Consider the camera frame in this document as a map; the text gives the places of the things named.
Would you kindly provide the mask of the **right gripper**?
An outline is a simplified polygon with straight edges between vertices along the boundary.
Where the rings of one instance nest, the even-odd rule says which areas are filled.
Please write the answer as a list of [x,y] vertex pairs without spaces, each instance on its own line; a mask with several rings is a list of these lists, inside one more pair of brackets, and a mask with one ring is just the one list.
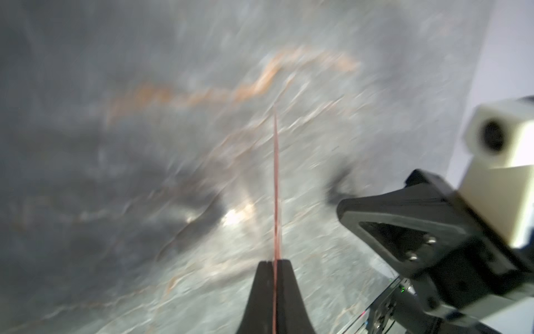
[[346,198],[340,224],[411,278],[426,313],[457,325],[533,296],[533,267],[439,175],[417,169],[403,189]]

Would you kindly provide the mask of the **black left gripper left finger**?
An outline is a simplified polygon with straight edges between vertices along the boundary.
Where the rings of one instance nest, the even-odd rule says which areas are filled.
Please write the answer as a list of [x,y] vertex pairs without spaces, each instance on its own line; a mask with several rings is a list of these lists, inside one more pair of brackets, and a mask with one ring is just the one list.
[[274,303],[273,263],[261,261],[256,269],[248,302],[237,334],[272,334]]

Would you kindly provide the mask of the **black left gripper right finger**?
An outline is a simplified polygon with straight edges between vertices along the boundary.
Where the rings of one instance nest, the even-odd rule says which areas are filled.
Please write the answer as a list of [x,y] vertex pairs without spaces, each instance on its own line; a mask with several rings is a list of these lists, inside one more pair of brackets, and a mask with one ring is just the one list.
[[278,334],[315,333],[291,262],[278,260],[276,274],[275,332]]

